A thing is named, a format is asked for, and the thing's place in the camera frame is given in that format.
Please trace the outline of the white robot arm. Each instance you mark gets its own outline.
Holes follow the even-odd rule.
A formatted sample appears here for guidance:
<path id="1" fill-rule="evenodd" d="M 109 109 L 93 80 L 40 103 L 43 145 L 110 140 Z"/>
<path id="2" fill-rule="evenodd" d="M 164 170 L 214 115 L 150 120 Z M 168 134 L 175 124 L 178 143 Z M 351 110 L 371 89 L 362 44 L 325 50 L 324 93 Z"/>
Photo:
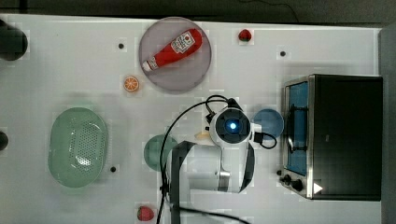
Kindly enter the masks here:
<path id="1" fill-rule="evenodd" d="M 171 224 L 219 223 L 210 217 L 184 215 L 192 209 L 191 191 L 243 191 L 254 175 L 253 131 L 254 125 L 240 106 L 227 106 L 209 122 L 210 145 L 183 141 L 173 148 L 166 165 Z"/>

